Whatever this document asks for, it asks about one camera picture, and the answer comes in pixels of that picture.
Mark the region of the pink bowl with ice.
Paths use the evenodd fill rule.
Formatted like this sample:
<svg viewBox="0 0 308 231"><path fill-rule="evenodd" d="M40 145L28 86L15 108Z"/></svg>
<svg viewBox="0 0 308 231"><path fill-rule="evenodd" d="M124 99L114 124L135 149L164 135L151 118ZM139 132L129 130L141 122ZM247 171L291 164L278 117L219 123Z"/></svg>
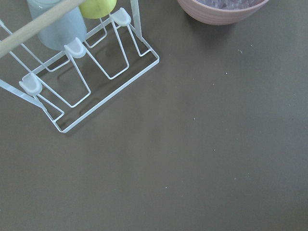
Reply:
<svg viewBox="0 0 308 231"><path fill-rule="evenodd" d="M222 26L237 23L250 17L269 0L258 0L257 4L239 10L223 10L206 6L196 0L178 0L180 7L193 19L208 25Z"/></svg>

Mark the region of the yellow cup on rack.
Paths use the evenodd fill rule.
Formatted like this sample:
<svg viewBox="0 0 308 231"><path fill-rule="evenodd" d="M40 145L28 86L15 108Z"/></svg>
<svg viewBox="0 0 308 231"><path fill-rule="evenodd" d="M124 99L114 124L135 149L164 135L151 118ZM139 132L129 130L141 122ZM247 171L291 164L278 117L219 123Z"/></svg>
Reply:
<svg viewBox="0 0 308 231"><path fill-rule="evenodd" d="M99 19L107 16L116 6L117 0L86 0L79 5L82 16Z"/></svg>

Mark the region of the frosted translucent cup on rack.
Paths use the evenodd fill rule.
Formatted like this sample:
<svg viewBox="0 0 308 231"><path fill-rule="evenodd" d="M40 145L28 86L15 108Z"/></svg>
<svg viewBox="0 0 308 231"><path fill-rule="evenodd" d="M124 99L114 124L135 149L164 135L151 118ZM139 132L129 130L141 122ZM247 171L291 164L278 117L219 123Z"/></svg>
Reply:
<svg viewBox="0 0 308 231"><path fill-rule="evenodd" d="M59 0L27 0L33 19L39 17L59 2ZM46 47L56 51L63 51L64 45L69 44L75 38L84 41L86 35L87 29L83 16L80 9L76 7L41 30L38 33L38 38Z"/></svg>

